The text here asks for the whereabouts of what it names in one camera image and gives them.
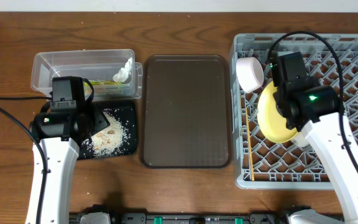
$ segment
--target white wall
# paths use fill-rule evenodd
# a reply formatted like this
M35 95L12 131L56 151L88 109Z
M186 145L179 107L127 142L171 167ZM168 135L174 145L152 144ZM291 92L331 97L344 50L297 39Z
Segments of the white wall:
M0 0L0 11L358 12L358 0Z

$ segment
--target white tissue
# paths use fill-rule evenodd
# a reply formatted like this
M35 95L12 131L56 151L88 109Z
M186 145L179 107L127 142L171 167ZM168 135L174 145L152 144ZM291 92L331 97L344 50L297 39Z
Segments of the white tissue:
M112 77L114 82L124 82L128 79L129 75L132 73L132 58L128 59L125 63L125 67L121 68L120 71Z

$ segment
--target gray tray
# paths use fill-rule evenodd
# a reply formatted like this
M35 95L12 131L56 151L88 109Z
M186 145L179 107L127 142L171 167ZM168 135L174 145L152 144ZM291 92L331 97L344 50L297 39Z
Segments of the gray tray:
M232 98L232 142L234 178L242 189L333 189L311 146L298 147L290 142L274 144L263 136L257 122L257 102L261 90L246 94L236 78L236 61L242 57L258 58L265 81L270 78L266 56L270 46L283 34L238 34L230 50L230 91ZM320 34L335 49L344 70L344 99L353 135L358 143L358 34ZM280 52L301 52L309 75L324 85L339 89L336 64L323 43L314 37L298 34L281 41ZM246 126L249 110L249 127ZM247 139L250 128L250 141ZM248 144L252 146L255 181L250 180Z

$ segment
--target green tape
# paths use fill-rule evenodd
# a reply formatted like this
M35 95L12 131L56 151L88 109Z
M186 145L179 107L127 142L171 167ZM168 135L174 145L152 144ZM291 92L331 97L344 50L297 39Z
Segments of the green tape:
M234 224L242 224L242 218L235 218Z
M162 217L154 217L154 224L162 224Z

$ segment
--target plastic bin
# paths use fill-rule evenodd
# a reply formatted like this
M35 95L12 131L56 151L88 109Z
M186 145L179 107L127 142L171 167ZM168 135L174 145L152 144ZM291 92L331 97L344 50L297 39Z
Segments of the plastic bin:
M236 61L256 57L270 76L266 57L270 46L283 34L238 34L230 50L230 89L232 97L232 143L234 146L234 178L242 189L333 189L311 146L299 147L290 142L274 144L266 140L257 122L259 94L246 94L236 78ZM341 61L344 75L344 106L358 144L358 34L320 34L332 45ZM309 75L321 84L339 88L336 64L323 43L306 34L282 40L279 52L301 52ZM246 110L249 127L246 126ZM250 140L247 129L250 129ZM250 179L248 144L252 144L255 181Z
M123 82L113 82L113 76L131 62L131 72ZM76 50L67 52L42 52L34 58L31 88L50 96L52 78L76 76L91 81L107 81L108 85L93 85L95 100L114 98L140 98L139 64L135 64L132 50Z

